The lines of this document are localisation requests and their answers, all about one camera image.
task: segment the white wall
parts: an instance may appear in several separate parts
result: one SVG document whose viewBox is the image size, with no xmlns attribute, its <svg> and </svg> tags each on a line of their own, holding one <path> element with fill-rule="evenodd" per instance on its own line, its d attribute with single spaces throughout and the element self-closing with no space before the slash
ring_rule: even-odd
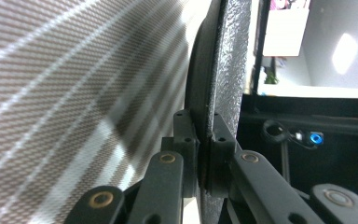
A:
<svg viewBox="0 0 358 224">
<path fill-rule="evenodd" d="M 332 56 L 343 34 L 358 44 L 358 1 L 312 0 L 303 48 L 313 86 L 358 89 L 358 53 L 345 75 L 340 75 Z"/>
<path fill-rule="evenodd" d="M 310 74 L 304 50 L 297 57 L 286 57 L 286 66 L 277 67 L 279 86 L 310 86 Z"/>
</svg>

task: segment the blue light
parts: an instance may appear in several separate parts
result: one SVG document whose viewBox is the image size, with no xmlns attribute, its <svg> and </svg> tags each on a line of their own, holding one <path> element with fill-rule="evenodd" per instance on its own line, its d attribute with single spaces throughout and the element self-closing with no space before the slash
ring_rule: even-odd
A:
<svg viewBox="0 0 358 224">
<path fill-rule="evenodd" d="M 320 145 L 324 139 L 317 133 L 313 133 L 310 135 L 310 141 L 315 145 Z"/>
</svg>

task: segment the blue led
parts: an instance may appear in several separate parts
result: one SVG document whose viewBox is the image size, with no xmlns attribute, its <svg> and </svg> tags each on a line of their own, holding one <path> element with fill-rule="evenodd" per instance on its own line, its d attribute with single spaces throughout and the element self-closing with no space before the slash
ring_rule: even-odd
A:
<svg viewBox="0 0 358 224">
<path fill-rule="evenodd" d="M 324 139 L 317 133 L 313 133 L 310 135 L 310 141 L 315 145 L 320 145 Z"/>
</svg>

